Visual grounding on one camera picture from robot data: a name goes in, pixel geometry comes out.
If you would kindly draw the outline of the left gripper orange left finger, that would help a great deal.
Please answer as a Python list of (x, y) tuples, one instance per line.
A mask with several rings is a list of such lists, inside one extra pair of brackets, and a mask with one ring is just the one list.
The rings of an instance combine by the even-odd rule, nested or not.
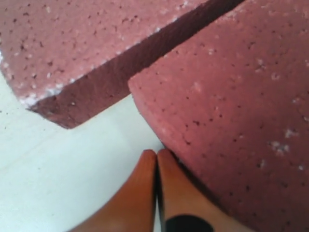
[(111, 199), (72, 232), (152, 232), (156, 153), (144, 150), (133, 172)]

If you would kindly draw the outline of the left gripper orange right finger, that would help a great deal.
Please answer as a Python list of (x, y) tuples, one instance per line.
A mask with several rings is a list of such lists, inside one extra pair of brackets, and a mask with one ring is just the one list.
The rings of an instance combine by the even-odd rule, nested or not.
[(162, 189), (162, 226), (166, 232), (250, 232), (228, 216), (192, 183), (172, 153), (157, 154)]

